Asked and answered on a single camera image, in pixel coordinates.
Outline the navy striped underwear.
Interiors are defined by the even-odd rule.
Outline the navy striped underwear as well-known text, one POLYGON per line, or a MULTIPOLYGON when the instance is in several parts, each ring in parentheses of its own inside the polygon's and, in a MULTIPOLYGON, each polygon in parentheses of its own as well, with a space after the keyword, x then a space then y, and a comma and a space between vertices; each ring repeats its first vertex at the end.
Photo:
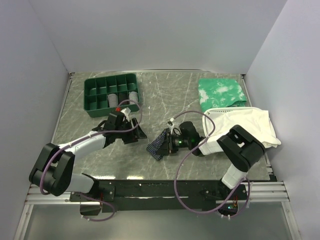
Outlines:
POLYGON ((168 128, 165 128, 160 135, 156 137, 154 141, 149 143, 146 147, 146 151, 156 160, 160 161, 164 155, 158 154, 157 151, 160 149, 160 147, 163 145, 166 139, 166 135, 169 132, 168 128))

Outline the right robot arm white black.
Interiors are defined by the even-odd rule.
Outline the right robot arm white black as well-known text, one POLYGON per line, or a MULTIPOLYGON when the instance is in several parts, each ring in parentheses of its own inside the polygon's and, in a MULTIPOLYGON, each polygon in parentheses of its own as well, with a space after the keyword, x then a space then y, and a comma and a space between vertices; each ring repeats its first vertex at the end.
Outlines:
POLYGON ((205 142, 190 121, 179 125, 178 134, 164 133, 164 139, 156 147, 160 156, 175 154, 179 149, 187 148, 197 157, 223 152, 231 162, 221 179, 219 194, 224 199, 231 199, 237 192, 236 185, 243 180, 251 167, 265 154, 264 145, 240 125, 234 125, 229 132, 212 143, 205 142))

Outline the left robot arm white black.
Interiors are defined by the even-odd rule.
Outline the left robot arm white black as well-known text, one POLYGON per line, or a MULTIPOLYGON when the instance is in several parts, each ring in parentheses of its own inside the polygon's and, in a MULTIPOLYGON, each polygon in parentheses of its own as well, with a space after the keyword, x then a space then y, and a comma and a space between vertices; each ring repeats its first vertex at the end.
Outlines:
POLYGON ((60 145, 46 144, 29 174, 29 182, 41 188, 45 195, 57 197, 67 191, 79 192, 88 201, 94 201, 101 193, 99 180, 85 173, 75 174, 75 161, 108 147, 117 139, 131 144, 146 138, 136 118, 109 117, 81 138, 60 145))

